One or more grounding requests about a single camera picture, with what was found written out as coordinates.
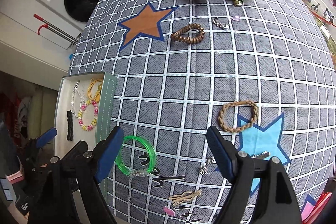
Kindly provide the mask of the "grey checked tablecloth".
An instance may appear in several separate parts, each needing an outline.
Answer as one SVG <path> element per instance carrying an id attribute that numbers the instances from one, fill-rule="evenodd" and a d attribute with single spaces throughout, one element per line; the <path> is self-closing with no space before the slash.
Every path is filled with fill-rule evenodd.
<path id="1" fill-rule="evenodd" d="M 130 223 L 211 223 L 230 184 L 209 166 L 206 130 L 228 102 L 257 103 L 257 123 L 223 137 L 238 148 L 269 141 L 299 205 L 317 199 L 333 172 L 335 69 L 315 19 L 302 0 L 100 0 L 69 73 L 109 72 L 118 79 L 113 126 L 149 141 L 157 155 L 149 176 L 129 178 L 114 166 L 106 202 Z M 238 15 L 240 20 L 232 17 Z M 230 26 L 222 30 L 214 18 Z M 169 196 L 201 190 L 173 206 Z M 163 207 L 176 212 L 167 215 Z"/>

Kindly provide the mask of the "green translucent bangle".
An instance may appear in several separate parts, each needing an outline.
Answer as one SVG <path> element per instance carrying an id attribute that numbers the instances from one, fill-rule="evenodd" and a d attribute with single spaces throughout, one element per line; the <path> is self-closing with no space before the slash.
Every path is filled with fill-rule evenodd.
<path id="1" fill-rule="evenodd" d="M 134 142 L 134 146 L 129 148 L 132 150 L 133 157 L 129 161 L 129 165 L 124 163 L 123 147 L 114 161 L 121 173 L 129 178 L 146 177 L 151 175 L 156 166 L 156 154 L 152 144 L 145 138 L 140 136 L 128 135 L 123 138 L 123 143 Z"/>

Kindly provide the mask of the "red handled metal rod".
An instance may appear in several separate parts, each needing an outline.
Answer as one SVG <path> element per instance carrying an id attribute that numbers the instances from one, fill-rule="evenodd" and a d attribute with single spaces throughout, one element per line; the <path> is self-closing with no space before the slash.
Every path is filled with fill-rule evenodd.
<path id="1" fill-rule="evenodd" d="M 53 25 L 52 23 L 46 21 L 41 16 L 39 16 L 37 14 L 34 14 L 33 17 L 36 18 L 37 20 L 40 20 L 43 23 L 37 30 L 38 35 L 41 34 L 41 29 L 45 28 L 45 29 L 53 32 L 57 36 L 60 36 L 61 38 L 65 39 L 66 41 L 70 42 L 73 45 L 76 45 L 78 43 L 78 40 L 76 38 L 70 36 L 69 34 L 64 32 L 63 30 L 61 30 L 60 28 L 58 28 L 55 25 Z"/>

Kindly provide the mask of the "pale purple bead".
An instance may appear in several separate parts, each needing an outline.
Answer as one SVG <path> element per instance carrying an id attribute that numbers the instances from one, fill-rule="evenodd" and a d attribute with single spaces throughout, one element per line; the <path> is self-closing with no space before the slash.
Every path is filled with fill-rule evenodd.
<path id="1" fill-rule="evenodd" d="M 232 17 L 232 20 L 234 20 L 234 21 L 239 21 L 240 20 L 240 16 L 238 16 L 238 15 L 235 15 L 235 16 L 233 16 Z"/>

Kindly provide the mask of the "red plastic container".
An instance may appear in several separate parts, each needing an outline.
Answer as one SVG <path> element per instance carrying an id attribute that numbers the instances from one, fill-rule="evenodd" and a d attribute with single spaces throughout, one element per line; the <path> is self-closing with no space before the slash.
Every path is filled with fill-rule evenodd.
<path id="1" fill-rule="evenodd" d="M 309 194 L 306 196 L 305 202 L 301 209 L 301 219 L 303 224 L 313 223 L 320 215 L 321 211 L 327 205 L 329 199 L 332 196 L 332 192 L 322 193 L 315 201 Z"/>

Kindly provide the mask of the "silver rhinestone brooch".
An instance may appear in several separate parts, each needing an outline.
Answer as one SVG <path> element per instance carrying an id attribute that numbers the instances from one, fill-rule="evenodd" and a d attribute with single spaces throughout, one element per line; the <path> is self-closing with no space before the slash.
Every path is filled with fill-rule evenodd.
<path id="1" fill-rule="evenodd" d="M 216 161 L 214 157 L 209 157 L 205 160 L 205 162 L 201 163 L 201 165 L 198 168 L 199 173 L 203 176 L 205 174 L 209 174 L 209 166 L 211 164 L 215 164 Z"/>

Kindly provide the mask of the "beige bobby pins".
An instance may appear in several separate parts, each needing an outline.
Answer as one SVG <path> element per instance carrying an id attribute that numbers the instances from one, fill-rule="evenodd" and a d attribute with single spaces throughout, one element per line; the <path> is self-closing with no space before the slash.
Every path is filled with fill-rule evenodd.
<path id="1" fill-rule="evenodd" d="M 202 191 L 200 189 L 196 191 L 185 191 L 182 194 L 169 196 L 169 200 L 172 202 L 173 206 L 178 206 L 182 203 L 192 201 L 193 199 L 201 195 Z"/>

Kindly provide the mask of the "black hair claw clip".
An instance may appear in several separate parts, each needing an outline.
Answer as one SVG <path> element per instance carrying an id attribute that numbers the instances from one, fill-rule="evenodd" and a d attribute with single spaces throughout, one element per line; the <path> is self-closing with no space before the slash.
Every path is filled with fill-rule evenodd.
<path id="1" fill-rule="evenodd" d="M 67 140 L 74 140 L 73 115 L 71 110 L 67 111 Z"/>

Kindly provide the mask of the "pink small hair clip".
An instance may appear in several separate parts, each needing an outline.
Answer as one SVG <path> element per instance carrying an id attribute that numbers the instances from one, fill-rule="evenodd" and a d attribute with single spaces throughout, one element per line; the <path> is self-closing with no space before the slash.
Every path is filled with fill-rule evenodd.
<path id="1" fill-rule="evenodd" d="M 164 206 L 164 207 L 163 207 L 163 211 L 164 211 L 167 215 L 169 215 L 169 216 L 171 216 L 171 217 L 175 217 L 175 216 L 176 216 L 176 212 L 175 212 L 175 210 L 173 210 L 173 209 L 171 209 L 171 208 L 169 208 L 169 207 L 167 207 L 167 206 Z"/>

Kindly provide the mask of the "small silver charm clip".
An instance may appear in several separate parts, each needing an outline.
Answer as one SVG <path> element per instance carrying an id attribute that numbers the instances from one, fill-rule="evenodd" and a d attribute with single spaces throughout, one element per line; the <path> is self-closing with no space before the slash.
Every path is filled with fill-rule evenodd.
<path id="1" fill-rule="evenodd" d="M 224 24 L 224 23 L 221 23 L 219 22 L 218 18 L 214 18 L 212 20 L 212 23 L 217 26 L 218 28 L 221 28 L 222 30 L 229 30 L 230 29 L 230 26 L 228 24 Z"/>

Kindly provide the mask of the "white jewelry tray box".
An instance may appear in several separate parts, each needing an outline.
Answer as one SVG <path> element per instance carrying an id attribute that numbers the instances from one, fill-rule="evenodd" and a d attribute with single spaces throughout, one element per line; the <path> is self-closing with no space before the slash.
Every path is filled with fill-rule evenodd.
<path id="1" fill-rule="evenodd" d="M 54 127 L 55 155 L 63 158 L 79 141 L 88 149 L 110 133 L 117 78 L 105 72 L 83 73 L 63 77 L 56 101 Z M 73 141 L 67 140 L 67 111 L 73 115 Z"/>

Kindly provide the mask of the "silver spiked hair clip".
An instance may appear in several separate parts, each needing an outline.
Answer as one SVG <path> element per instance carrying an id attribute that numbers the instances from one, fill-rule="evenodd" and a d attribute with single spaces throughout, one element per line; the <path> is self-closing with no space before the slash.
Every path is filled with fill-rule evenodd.
<path id="1" fill-rule="evenodd" d="M 254 158 L 254 159 L 266 159 L 269 156 L 270 156 L 270 152 L 264 151 L 264 152 L 262 152 L 260 154 L 252 155 L 252 158 Z"/>

